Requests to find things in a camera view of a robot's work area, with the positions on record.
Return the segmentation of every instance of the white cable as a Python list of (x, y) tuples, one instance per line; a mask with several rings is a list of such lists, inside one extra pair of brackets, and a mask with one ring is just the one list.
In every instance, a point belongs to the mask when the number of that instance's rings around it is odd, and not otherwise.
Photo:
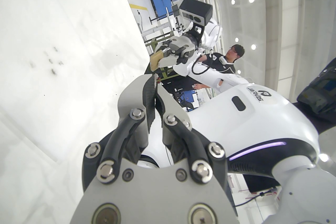
[(217, 34), (216, 43), (218, 42), (219, 34), (220, 34), (220, 29), (221, 29), (221, 27), (222, 27), (222, 10), (221, 10), (221, 7), (220, 7), (219, 2), (218, 2), (217, 0), (215, 0), (215, 5), (217, 5), (217, 4), (218, 4), (218, 8), (219, 8), (219, 10), (218, 10), (219, 19), (217, 19), (218, 24), (219, 24), (219, 31), (218, 31), (218, 34)]

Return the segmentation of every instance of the glasses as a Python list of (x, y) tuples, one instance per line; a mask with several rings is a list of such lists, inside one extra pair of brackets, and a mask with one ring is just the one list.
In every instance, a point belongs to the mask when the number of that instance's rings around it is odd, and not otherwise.
[(235, 54), (237, 54), (237, 52), (235, 51), (234, 47), (231, 47), (229, 51), (234, 52)]

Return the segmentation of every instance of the black t-shirt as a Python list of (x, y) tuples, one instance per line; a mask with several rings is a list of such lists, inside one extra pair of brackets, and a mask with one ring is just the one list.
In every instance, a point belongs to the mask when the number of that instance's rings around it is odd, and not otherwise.
[(223, 65), (220, 61), (219, 58), (222, 57), (223, 55), (220, 53), (213, 53), (213, 61), (211, 63), (211, 55), (207, 54), (207, 60), (203, 61), (205, 65), (211, 66), (211, 68), (216, 69), (218, 72), (224, 73), (224, 74), (235, 74), (235, 68), (233, 63), (227, 63)]

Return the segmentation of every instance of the white ceiling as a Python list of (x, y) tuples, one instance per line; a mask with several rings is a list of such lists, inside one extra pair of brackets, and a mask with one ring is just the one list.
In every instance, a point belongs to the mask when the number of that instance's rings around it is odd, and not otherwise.
[(219, 0), (224, 49), (245, 47), (241, 74), (291, 101), (336, 56), (336, 0)]

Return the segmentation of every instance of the ceiling light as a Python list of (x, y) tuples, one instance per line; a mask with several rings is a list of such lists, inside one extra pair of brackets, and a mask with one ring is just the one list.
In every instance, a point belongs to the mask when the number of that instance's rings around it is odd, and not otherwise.
[(319, 159), (322, 160), (324, 163), (329, 160), (329, 157), (327, 154), (319, 154)]

